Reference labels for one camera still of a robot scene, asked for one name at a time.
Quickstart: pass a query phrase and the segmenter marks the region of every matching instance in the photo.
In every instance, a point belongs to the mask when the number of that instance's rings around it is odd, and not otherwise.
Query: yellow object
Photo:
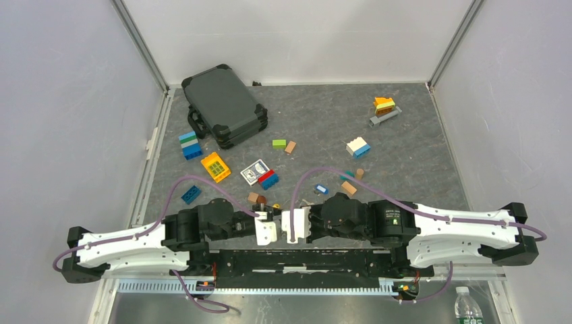
[[[376,108],[376,116],[379,116],[391,112],[395,108],[395,102],[392,98],[376,97],[374,107]]]
[[[217,152],[213,152],[200,160],[200,164],[202,164],[216,183],[219,183],[222,179],[231,174],[231,170],[227,167]]]

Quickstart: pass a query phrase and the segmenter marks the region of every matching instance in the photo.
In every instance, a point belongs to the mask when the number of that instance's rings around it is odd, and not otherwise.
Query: black suitcase
[[[181,85],[190,104],[187,120],[197,137],[211,133],[222,149],[268,125],[268,110],[226,64],[186,78]]]

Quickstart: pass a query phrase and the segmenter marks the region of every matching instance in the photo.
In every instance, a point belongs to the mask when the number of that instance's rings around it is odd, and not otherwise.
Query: wooden block
[[[258,197],[259,197],[259,194],[255,193],[255,192],[251,192],[248,194],[248,202],[254,205],[254,204],[256,204]]]
[[[256,199],[256,203],[257,204],[267,204],[268,201],[266,201],[266,197],[265,196],[258,196],[258,198]]]
[[[288,146],[286,146],[286,149],[284,151],[286,153],[290,154],[290,153],[292,153],[292,150],[294,149],[294,147],[296,147],[296,142],[290,141],[290,143],[288,143]]]
[[[349,184],[349,182],[344,181],[341,184],[341,188],[342,190],[351,198],[353,196],[353,194],[355,194],[356,191],[358,191],[358,189],[355,189],[351,184]]]
[[[364,172],[365,172],[365,171],[364,171],[363,169],[357,169],[357,170],[355,171],[355,178],[358,179],[358,180],[361,180],[362,177],[364,176]]]

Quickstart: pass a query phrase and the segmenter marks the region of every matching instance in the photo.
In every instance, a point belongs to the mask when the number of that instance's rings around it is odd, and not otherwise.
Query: plastic bottle
[[[484,324],[481,308],[469,295],[468,287],[457,287],[455,316],[459,324]]]

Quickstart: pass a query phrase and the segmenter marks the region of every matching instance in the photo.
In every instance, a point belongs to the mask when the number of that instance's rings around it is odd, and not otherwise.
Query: green bottle label
[[[459,324],[484,324],[482,317],[461,317]]]

